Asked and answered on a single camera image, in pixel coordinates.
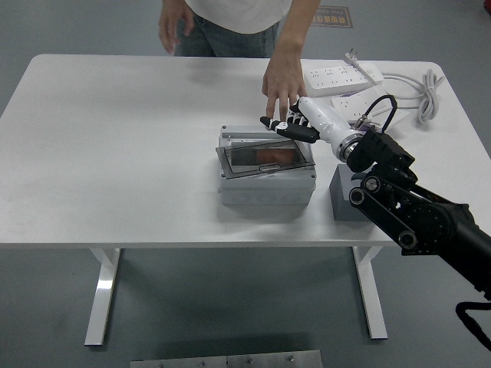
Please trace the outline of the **person's left hand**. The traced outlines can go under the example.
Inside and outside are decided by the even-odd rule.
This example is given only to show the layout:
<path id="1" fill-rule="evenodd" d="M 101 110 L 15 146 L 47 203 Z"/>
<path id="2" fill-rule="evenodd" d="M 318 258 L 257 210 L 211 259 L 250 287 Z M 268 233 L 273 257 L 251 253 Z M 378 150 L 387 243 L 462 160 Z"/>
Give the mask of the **person's left hand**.
<path id="1" fill-rule="evenodd" d="M 300 58 L 275 54 L 265 70 L 262 93 L 267 97 L 265 115 L 273 118 L 278 111 L 280 120 L 285 121 L 289 107 L 307 96 Z"/>

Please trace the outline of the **person's right hand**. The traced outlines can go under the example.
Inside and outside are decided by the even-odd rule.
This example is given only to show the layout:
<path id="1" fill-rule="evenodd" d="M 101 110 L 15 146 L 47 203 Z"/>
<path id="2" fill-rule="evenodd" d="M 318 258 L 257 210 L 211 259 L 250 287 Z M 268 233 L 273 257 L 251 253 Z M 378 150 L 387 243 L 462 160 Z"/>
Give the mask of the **person's right hand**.
<path id="1" fill-rule="evenodd" d="M 193 12 L 185 1 L 163 1 L 159 25 L 159 38 L 164 50 L 174 54 L 176 46 L 180 43 L 177 35 L 177 26 L 184 22 L 184 36 L 190 35 L 194 29 Z"/>

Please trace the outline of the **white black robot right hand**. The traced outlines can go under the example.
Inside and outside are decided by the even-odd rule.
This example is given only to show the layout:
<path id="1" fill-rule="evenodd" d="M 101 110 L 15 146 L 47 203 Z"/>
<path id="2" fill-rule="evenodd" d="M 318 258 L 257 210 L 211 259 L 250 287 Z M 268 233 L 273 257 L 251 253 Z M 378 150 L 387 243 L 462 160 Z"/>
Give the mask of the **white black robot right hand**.
<path id="1" fill-rule="evenodd" d="M 261 117 L 260 122 L 280 136 L 305 143 L 323 140 L 336 153 L 356 143 L 363 134 L 351 128 L 335 109 L 323 101 L 300 97 L 288 109 L 284 121 Z"/>

